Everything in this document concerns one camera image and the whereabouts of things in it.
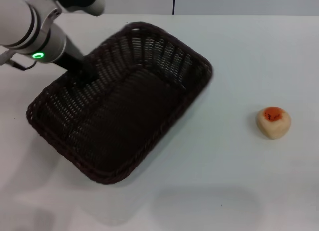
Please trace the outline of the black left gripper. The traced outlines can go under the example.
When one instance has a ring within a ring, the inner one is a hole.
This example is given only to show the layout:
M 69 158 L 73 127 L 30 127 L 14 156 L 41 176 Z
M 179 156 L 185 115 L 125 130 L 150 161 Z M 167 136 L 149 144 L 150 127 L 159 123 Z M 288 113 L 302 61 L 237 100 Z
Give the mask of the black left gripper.
M 97 71 L 84 57 L 76 58 L 68 53 L 62 54 L 54 64 L 66 69 L 72 76 L 79 80 L 96 80 Z

